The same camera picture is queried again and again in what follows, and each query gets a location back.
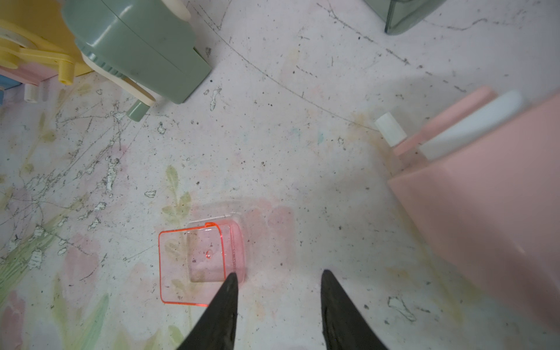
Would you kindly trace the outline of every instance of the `yellow plastic toy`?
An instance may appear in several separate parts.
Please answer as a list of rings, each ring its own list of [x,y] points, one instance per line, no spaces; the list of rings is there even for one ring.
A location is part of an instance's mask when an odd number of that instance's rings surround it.
[[[23,63],[41,63],[57,71],[65,85],[91,72],[56,0],[0,0],[0,8],[0,66],[17,69]]]

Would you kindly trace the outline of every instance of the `sage green plastic object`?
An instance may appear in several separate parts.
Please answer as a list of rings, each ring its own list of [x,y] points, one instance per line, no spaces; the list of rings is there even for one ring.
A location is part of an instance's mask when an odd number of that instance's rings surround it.
[[[210,73],[194,49],[190,24],[161,0],[67,0],[62,17],[78,48],[95,64],[176,104]],[[138,117],[147,109],[131,110]]]
[[[133,104],[132,107],[130,107],[130,109],[128,110],[127,116],[135,122],[139,122],[144,117],[146,112],[148,112],[148,109],[150,109],[150,106],[140,100],[136,100],[136,103]]]
[[[401,34],[437,9],[445,0],[365,0],[385,21],[385,32]]]

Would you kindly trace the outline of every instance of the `transparent pink plastic container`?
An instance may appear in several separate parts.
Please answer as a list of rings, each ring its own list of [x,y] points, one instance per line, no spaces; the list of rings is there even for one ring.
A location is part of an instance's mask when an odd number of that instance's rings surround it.
[[[192,224],[196,227],[159,235],[160,296],[165,304],[208,306],[230,273],[237,273],[239,283],[245,279],[237,222],[226,217]]]

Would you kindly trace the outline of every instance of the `pink plastic piece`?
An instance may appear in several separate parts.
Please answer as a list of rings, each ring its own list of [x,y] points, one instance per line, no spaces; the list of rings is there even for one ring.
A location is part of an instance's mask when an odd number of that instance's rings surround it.
[[[474,113],[497,96],[498,94],[490,87],[479,87],[453,106],[439,113],[435,118],[424,125],[419,132],[397,145],[393,149],[393,152],[396,156],[400,156],[408,152],[409,150],[417,147],[419,144],[422,144],[445,131],[447,128],[459,122],[466,116]]]
[[[240,226],[231,218],[159,236],[160,295],[166,304],[208,306],[222,282],[245,279]]]
[[[25,63],[17,69],[0,66],[0,75],[19,81],[23,84],[39,85],[45,79],[52,78],[58,72],[39,63]]]
[[[389,180],[436,254],[560,331],[560,94]]]

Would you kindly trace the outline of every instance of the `table surface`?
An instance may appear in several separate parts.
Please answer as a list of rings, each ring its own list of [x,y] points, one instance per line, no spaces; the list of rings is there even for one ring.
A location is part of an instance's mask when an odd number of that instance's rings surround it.
[[[325,268],[391,349],[555,348],[431,253],[373,121],[411,134],[481,85],[546,98],[557,0],[448,0],[399,36],[360,0],[187,5],[213,71],[181,105],[132,122],[96,73],[6,91],[0,347],[173,349],[204,308],[160,301],[157,235],[225,208],[249,227],[237,348],[324,349]]]

